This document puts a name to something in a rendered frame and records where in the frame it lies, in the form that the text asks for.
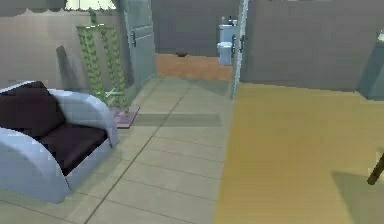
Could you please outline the window with pale light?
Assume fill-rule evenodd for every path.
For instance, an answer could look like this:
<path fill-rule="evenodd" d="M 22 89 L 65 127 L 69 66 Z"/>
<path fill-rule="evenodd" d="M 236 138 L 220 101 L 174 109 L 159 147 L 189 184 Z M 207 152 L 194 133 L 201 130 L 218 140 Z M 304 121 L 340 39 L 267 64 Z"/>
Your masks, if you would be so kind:
<path fill-rule="evenodd" d="M 67 0 L 66 10 L 115 10 L 116 6 L 112 0 Z"/>

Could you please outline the pink floor cloth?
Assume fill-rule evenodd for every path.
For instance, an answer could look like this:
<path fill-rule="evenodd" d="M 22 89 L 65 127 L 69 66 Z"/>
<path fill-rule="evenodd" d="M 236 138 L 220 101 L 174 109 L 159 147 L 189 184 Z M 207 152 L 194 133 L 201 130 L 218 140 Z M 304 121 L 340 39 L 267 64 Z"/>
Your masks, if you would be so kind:
<path fill-rule="evenodd" d="M 133 124 L 138 112 L 140 110 L 139 106 L 131 106 L 128 111 L 119 109 L 116 107 L 111 108 L 111 112 L 114 117 L 114 121 L 118 129 L 129 129 Z"/>

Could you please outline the white toilet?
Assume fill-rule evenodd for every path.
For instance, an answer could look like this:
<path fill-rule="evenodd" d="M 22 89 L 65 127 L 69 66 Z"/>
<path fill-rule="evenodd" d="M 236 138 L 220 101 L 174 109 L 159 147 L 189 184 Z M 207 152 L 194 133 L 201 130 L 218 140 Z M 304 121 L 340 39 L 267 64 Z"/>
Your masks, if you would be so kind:
<path fill-rule="evenodd" d="M 219 42 L 217 43 L 220 65 L 230 66 L 232 64 L 236 35 L 237 21 L 231 16 L 223 17 L 222 23 L 219 25 Z"/>

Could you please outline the white room door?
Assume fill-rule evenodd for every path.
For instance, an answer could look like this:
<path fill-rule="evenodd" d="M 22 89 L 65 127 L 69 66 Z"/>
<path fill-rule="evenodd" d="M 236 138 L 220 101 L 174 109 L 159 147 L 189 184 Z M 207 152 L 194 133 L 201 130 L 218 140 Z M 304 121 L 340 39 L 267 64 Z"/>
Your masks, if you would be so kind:
<path fill-rule="evenodd" d="M 233 67 L 233 77 L 232 77 L 232 85 L 231 85 L 232 99 L 234 99 L 236 96 L 237 85 L 239 84 L 240 75 L 241 75 L 248 8 L 249 8 L 249 0 L 240 0 L 238 24 L 237 24 L 238 33 L 235 41 L 235 50 L 236 50 L 235 64 Z"/>

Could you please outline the grey-blue room door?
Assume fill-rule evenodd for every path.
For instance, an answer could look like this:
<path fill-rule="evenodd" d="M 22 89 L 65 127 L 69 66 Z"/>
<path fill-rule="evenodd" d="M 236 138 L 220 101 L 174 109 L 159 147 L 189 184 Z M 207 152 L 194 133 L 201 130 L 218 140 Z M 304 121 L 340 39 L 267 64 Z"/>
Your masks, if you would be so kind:
<path fill-rule="evenodd" d="M 142 88 L 156 74 L 151 0 L 120 0 L 127 30 L 135 85 Z M 132 46 L 131 32 L 137 46 Z"/>

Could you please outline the teal cabinet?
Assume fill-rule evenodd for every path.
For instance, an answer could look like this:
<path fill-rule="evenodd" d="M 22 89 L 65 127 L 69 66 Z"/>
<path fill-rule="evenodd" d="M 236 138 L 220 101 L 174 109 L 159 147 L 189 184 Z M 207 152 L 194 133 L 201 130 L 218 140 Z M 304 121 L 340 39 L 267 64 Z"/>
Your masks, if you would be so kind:
<path fill-rule="evenodd" d="M 357 91 L 368 100 L 384 101 L 384 28 L 376 34 Z"/>

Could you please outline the dark brown furniture leg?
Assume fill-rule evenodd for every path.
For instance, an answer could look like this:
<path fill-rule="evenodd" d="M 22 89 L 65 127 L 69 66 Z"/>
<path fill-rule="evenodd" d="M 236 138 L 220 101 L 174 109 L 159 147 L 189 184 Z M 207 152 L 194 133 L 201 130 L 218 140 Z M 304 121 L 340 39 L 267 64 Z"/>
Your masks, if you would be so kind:
<path fill-rule="evenodd" d="M 379 179 L 379 177 L 383 171 L 384 171 L 384 153 L 382 154 L 382 156 L 378 160 L 375 168 L 373 169 L 370 176 L 368 177 L 367 183 L 369 185 L 374 185 L 377 182 L 377 180 Z"/>

